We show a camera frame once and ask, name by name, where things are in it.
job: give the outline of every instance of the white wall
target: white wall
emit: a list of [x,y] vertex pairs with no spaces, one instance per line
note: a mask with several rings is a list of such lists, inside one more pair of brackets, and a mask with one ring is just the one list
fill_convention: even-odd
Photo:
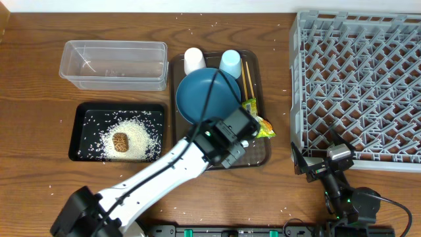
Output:
[[291,13],[304,9],[421,13],[421,0],[0,0],[12,13]]

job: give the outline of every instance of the candy wrapper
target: candy wrapper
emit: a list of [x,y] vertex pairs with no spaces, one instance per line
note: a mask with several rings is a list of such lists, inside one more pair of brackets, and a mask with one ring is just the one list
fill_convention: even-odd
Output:
[[253,116],[257,122],[260,124],[260,131],[257,134],[257,138],[271,138],[276,136],[275,132],[273,131],[272,125],[263,118],[260,118],[257,115],[257,102],[256,98],[249,99],[246,102],[242,103],[243,108]]

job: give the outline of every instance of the wooden table surface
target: wooden table surface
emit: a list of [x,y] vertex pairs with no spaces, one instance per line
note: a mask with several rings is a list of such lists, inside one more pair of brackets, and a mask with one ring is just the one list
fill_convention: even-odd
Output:
[[[189,47],[248,49],[259,59],[266,119],[278,134],[271,139],[269,162],[259,168],[206,172],[152,206],[142,215],[147,223],[279,227],[292,217],[308,223],[332,217],[324,205],[321,183],[308,184],[305,176],[294,175],[290,159],[288,34],[294,18],[294,14],[12,14],[0,45],[0,236],[48,236],[72,192],[84,185],[98,192],[147,166],[71,161],[68,146],[80,103],[165,103],[171,126],[169,87],[163,92],[87,91],[60,78],[63,47],[73,39],[164,41],[169,59]],[[165,134],[168,151],[171,127]],[[347,171],[346,175],[353,186],[368,186],[406,205],[414,215],[409,236],[421,235],[421,174]],[[382,203],[377,220],[400,235],[408,219],[403,210]]]

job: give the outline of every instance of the blue bowl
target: blue bowl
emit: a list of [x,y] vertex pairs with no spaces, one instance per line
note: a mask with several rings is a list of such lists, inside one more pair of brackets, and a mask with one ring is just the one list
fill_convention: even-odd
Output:
[[[176,104],[180,114],[190,123],[199,122],[206,96],[211,86],[212,77],[217,69],[202,68],[188,74],[180,83],[176,94]],[[226,72],[224,76],[228,79],[235,95],[240,100],[241,94],[235,79]],[[212,117],[226,119],[240,105],[232,94],[230,87],[220,73],[216,76],[212,91],[209,97],[208,107],[203,120]]]

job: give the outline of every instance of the white dish rack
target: white dish rack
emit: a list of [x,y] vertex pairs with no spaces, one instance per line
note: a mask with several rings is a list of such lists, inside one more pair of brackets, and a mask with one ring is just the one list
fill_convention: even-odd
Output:
[[301,11],[289,33],[291,141],[326,157],[334,128],[354,169],[421,172],[421,16]]

